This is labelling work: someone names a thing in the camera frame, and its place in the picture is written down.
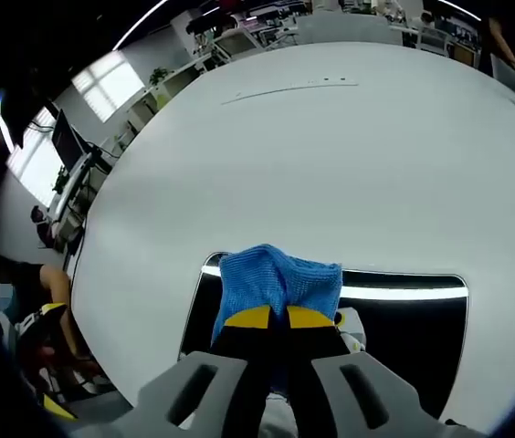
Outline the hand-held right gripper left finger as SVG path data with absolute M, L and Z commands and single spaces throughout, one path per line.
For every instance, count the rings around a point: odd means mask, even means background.
M 268 306 L 226 320 L 209 352 L 193 352 L 148 383 L 138 437 L 236 437 L 258 429 L 268 393 Z

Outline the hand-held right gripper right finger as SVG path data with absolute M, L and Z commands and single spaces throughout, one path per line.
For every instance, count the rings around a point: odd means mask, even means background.
M 366 352 L 350 353 L 334 321 L 287 307 L 289 396 L 308 437 L 437 437 L 407 381 Z

